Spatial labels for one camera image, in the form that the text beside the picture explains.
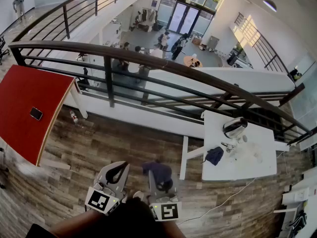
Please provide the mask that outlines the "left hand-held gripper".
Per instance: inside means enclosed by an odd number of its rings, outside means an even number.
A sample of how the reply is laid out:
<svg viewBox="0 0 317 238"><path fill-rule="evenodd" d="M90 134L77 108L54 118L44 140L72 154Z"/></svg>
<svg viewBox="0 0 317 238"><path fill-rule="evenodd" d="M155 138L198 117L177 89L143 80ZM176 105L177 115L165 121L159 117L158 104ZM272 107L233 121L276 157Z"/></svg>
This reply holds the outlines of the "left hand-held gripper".
<svg viewBox="0 0 317 238"><path fill-rule="evenodd" d="M105 215L111 214L125 198L130 164L114 162L103 167L93 187L89 187L85 206Z"/></svg>

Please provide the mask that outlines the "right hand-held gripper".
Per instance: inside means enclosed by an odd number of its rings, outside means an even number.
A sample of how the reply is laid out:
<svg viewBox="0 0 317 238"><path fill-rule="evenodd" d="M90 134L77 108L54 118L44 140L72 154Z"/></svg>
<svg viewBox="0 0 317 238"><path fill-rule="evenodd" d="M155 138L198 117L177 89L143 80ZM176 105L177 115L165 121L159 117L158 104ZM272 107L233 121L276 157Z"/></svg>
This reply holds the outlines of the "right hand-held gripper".
<svg viewBox="0 0 317 238"><path fill-rule="evenodd" d="M156 222L178 220L182 210L182 202L177 195L177 183L173 182L170 189L172 195L155 198L157 196L156 182L152 171L149 171L149 188L151 196L148 202L152 216Z"/></svg>

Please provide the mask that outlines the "dark blue cloth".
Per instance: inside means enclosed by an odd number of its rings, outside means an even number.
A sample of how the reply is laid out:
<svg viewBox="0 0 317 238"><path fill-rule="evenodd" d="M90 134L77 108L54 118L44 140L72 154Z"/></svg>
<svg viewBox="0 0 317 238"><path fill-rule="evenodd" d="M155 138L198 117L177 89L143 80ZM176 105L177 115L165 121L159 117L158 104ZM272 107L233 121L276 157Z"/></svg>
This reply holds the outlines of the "dark blue cloth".
<svg viewBox="0 0 317 238"><path fill-rule="evenodd" d="M207 151L207 155L206 155L203 163L208 161L211 164L213 164L214 166L217 166L219 161L223 157L223 153L224 153L223 149L219 146L217 146L214 149L210 149Z"/></svg>
<svg viewBox="0 0 317 238"><path fill-rule="evenodd" d="M144 175L148 175L151 172L154 178L154 185L158 191L167 193L172 188L172 170L169 166L160 162L145 162L142 165L142 169Z"/></svg>

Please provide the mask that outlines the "dark wooden railing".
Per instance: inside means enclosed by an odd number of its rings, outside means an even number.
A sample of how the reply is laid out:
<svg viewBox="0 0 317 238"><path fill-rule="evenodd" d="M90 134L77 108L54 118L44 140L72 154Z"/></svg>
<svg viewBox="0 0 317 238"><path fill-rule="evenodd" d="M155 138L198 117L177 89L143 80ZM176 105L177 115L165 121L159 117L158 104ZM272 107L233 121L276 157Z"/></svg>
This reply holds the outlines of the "dark wooden railing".
<svg viewBox="0 0 317 238"><path fill-rule="evenodd" d="M279 115L282 121L282 126L284 129L282 133L286 136L286 143L288 145L295 144L302 142L313 135L317 134L317 127L314 129L307 129L294 118L292 118L287 113L280 110L278 107L273 106L272 104L262 100L261 98L253 95L252 93L243 90L242 88L225 82L219 78L214 76L208 75L203 72L199 72L193 68L186 67L184 65L177 64L172 61L163 60L160 58L155 58L149 55L137 54L131 51L122 50L118 48L112 47L104 47L100 45L92 45L92 44L85 44L85 43L76 43L76 42L63 42L63 41L28 41L28 42L12 42L9 45L9 48L12 54L15 57L16 62L18 65L31 67L33 60L38 61L49 61L53 63L60 63L60 64L67 64L72 66L79 66L79 67L86 67L95 69L98 71L102 71L104 73L104 77L97 78L97 82L105 83L106 88L98 88L98 92L104 92L108 95L109 102L114 104L115 97L122 97L127 100L133 100L134 97L129 94L124 94L120 92L116 92L114 87L120 87L123 89L130 89L137 92L142 92L145 94L152 94L161 97L167 97L168 99L177 100L185 103L189 107L171 107L166 104L156 103L151 100L141 99L141 103L149 105L151 108L166 108L169 113L185 116L187 118L191 118L194 120L198 119L198 110L207 110L217 114L222 114L225 116L233 117L235 115L241 115L243 117L243 111L253 108L263 108L267 111L271 111L276 115ZM71 52L71 53L85 53L88 55L96 55L102 57L104 63L103 65L93 65L79 61L72 61L68 59L59 59L59 58L50 58L50 57L42 57L39 55L23 55L21 52L24 49L34 50L34 49L42 49L42 50L50 50L50 51L64 51L64 52ZM218 89L220 91L228 92L233 95L237 95L239 97L244 98L248 101L247 104L244 106L237 106L231 104L227 101L222 99L213 98L212 94L208 94L202 91L198 91L192 89L187 86L181 86L179 83L170 83L161 79L155 79L149 76L142 76L142 75L135 75L130 72L119 72L113 71L111 67L111 60L118 59L118 60L125 60L128 62L136 62L140 65L147 65L147 66L155 66L157 69L162 71L171 73L174 76L181 76L186 79L193 80L196 83L207 85L208 87L212 87ZM165 94L163 92L157 90L147 90L144 88L140 88L137 86L132 86L122 82L116 82L112 79L112 74L121 74L128 76L129 78L133 79L140 79L145 82L151 82L159 86L165 86L170 89L183 91L186 93L197 94L200 96L207 96L211 99L214 99L217 102L227 104L232 107L232 109L221 110L215 109L212 107L196 104L189 101L184 101L179 98L175 98L174 95Z"/></svg>

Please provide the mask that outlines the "person's left forearm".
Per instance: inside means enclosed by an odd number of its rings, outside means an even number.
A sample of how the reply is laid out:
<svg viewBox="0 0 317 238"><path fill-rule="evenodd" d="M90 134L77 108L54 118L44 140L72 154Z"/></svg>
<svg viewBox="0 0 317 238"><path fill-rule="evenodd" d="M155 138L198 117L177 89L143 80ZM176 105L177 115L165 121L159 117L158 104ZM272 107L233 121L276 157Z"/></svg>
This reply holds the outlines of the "person's left forearm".
<svg viewBox="0 0 317 238"><path fill-rule="evenodd" d="M96 222L106 217L104 214L88 210L80 215L63 220L50 227L49 232L58 238L73 238L92 227Z"/></svg>

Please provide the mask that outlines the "person's right forearm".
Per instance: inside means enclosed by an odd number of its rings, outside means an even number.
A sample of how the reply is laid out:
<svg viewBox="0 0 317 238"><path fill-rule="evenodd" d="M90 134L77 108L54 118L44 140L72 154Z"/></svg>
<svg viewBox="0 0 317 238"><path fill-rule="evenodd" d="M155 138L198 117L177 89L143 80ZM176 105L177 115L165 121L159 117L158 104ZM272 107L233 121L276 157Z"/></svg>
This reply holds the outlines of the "person's right forearm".
<svg viewBox="0 0 317 238"><path fill-rule="evenodd" d="M186 238L174 221L169 222L169 224L170 224L169 233L172 238Z"/></svg>

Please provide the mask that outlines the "black metal balcony railing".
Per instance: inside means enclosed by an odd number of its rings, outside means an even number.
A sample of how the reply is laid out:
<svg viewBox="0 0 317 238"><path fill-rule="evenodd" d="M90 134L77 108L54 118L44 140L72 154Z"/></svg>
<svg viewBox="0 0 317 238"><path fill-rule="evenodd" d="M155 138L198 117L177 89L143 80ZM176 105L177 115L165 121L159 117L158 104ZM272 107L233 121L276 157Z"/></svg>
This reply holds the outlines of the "black metal balcony railing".
<svg viewBox="0 0 317 238"><path fill-rule="evenodd" d="M290 76L288 69L273 46L253 25L251 16L246 18L242 13L238 13L234 23L242 33L243 38L257 52L266 70L285 72Z"/></svg>
<svg viewBox="0 0 317 238"><path fill-rule="evenodd" d="M48 32L41 37L41 40L47 39L54 31L57 31L57 34L53 40L62 33L69 39L70 32L75 29L78 21L97 16L99 11L117 1L119 0L66 0L30 23L13 39L13 42L21 41L28 34L31 34L31 41L35 40L45 30Z"/></svg>

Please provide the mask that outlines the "person's black shirt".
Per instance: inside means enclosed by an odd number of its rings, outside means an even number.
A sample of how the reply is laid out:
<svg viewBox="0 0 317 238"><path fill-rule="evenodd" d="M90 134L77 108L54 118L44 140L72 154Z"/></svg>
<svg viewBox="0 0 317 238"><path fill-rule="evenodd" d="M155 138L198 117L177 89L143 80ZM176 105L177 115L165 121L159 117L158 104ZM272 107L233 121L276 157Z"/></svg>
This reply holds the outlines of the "person's black shirt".
<svg viewBox="0 0 317 238"><path fill-rule="evenodd" d="M147 204L130 198L110 215L73 238L172 238L169 222L156 222ZM58 238L33 224L25 238Z"/></svg>

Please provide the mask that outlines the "small grey metal tool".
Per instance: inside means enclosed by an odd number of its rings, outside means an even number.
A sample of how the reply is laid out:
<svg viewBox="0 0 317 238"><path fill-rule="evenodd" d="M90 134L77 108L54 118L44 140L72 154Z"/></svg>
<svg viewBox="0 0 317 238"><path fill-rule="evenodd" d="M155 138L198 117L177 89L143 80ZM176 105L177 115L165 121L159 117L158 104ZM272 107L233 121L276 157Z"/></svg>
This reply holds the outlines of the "small grey metal tool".
<svg viewBox="0 0 317 238"><path fill-rule="evenodd" d="M233 157L237 152L237 145L221 142L226 149L226 152L229 154L230 157Z"/></svg>

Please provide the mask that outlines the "black smartphone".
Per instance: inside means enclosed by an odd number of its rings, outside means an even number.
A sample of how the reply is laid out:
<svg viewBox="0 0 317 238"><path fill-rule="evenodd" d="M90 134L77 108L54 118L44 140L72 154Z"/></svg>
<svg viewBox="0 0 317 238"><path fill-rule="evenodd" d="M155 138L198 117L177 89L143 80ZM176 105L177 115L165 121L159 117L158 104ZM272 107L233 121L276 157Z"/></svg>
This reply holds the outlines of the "black smartphone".
<svg viewBox="0 0 317 238"><path fill-rule="evenodd" d="M43 113L37 108L32 107L30 110L30 116L36 119L37 121L40 121L43 116Z"/></svg>

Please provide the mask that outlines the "dark wooden staircase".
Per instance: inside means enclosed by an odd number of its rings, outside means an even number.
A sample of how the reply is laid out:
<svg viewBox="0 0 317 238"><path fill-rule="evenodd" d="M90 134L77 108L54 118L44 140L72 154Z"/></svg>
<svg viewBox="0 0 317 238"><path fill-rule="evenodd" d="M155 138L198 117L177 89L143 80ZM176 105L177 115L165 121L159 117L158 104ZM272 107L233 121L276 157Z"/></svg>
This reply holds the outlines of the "dark wooden staircase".
<svg viewBox="0 0 317 238"><path fill-rule="evenodd" d="M253 121L258 126L271 129L275 140L286 142L286 136L282 133L284 127L279 115L263 108L253 108L243 111L243 117Z"/></svg>

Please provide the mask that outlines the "red table with white legs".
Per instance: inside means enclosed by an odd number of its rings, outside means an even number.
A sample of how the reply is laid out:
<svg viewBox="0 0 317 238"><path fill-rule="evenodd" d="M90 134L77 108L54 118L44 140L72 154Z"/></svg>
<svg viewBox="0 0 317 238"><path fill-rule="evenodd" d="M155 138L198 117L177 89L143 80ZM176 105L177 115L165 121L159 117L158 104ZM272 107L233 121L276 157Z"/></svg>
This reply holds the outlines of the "red table with white legs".
<svg viewBox="0 0 317 238"><path fill-rule="evenodd" d="M67 164L44 159L42 154L68 94L82 117L88 117L78 91L75 77L12 65L0 82L0 138L34 166L70 169ZM40 121L30 116L32 107L43 113Z"/></svg>

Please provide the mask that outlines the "round wooden table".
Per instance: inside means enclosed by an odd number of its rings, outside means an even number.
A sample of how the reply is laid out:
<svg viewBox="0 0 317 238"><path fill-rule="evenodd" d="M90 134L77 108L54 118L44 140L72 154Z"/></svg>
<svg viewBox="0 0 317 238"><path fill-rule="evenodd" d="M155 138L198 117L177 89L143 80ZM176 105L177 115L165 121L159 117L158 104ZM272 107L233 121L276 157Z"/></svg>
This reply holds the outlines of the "round wooden table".
<svg viewBox="0 0 317 238"><path fill-rule="evenodd" d="M184 65L187 67L195 67L199 68L202 67L202 63L193 56L185 56L183 59Z"/></svg>

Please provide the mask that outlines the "white side desk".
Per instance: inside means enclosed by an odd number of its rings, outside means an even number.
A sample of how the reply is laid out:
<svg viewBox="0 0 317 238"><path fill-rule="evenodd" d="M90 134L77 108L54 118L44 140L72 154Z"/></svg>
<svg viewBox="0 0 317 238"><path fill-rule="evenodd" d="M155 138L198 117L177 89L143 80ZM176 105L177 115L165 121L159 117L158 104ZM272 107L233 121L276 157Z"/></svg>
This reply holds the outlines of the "white side desk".
<svg viewBox="0 0 317 238"><path fill-rule="evenodd" d="M285 188L281 207L273 213L281 218L276 238L317 238L317 166Z"/></svg>

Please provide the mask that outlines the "white computer workstation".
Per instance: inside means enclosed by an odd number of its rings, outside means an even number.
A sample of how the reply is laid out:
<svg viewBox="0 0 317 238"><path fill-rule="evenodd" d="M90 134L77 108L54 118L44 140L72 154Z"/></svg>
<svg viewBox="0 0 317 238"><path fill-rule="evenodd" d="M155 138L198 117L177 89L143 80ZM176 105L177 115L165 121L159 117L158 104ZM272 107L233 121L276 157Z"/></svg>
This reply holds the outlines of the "white computer workstation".
<svg viewBox="0 0 317 238"><path fill-rule="evenodd" d="M234 48L229 53L227 63L231 67L253 69L253 66L251 65L249 58L247 57L245 51L243 50L239 42L236 43Z"/></svg>

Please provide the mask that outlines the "grey metal cabinet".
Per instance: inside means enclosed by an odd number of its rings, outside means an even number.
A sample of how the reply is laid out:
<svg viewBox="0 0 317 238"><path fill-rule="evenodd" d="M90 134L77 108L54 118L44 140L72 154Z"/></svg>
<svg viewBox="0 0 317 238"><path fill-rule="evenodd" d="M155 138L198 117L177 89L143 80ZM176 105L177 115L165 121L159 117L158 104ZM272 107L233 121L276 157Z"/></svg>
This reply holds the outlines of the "grey metal cabinet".
<svg viewBox="0 0 317 238"><path fill-rule="evenodd" d="M215 36L210 36L208 43L206 44L208 50L215 50L217 44L219 42L219 38Z"/></svg>

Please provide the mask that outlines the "dark stair handrail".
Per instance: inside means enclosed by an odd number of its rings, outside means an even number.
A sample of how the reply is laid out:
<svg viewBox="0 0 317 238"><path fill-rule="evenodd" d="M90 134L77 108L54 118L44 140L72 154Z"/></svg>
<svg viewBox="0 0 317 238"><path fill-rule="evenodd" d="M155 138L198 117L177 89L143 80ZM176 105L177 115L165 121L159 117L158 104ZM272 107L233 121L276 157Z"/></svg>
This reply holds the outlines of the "dark stair handrail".
<svg viewBox="0 0 317 238"><path fill-rule="evenodd" d="M291 91L277 91L277 92L254 92L253 95L261 98L262 100L274 105L274 106L282 106L291 99L293 99L295 96L297 96L300 92L304 90L305 86L304 84L300 84L298 87L295 87ZM192 94L192 93L186 93L183 91L178 91L177 93L174 94L175 98L179 98L184 101L189 101L193 102L196 104L212 107L215 109L221 109L221 110L227 110L227 109L232 109L231 106L220 103L215 101L214 99L211 99L210 97L207 96L200 96L197 94ZM237 95L230 94L228 92L216 90L215 94L212 94L213 98L217 99L222 99L224 101L227 101L231 104L237 105L237 106L244 106L245 104L248 103L244 98L239 97ZM161 103L161 104L166 104L171 107L189 107L185 103L177 100L172 100L168 99L167 97L161 97L161 96L156 96L152 94L144 94L143 98L145 100L151 100L156 103Z"/></svg>

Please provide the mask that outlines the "glass entrance door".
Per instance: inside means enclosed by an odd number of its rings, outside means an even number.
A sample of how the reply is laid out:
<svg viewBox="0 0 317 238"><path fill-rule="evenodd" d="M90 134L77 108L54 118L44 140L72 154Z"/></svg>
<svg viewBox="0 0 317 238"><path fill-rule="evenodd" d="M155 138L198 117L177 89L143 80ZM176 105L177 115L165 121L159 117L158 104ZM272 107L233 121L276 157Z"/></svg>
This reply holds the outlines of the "glass entrance door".
<svg viewBox="0 0 317 238"><path fill-rule="evenodd" d="M191 5L176 2L166 29L179 35L191 36L201 10Z"/></svg>

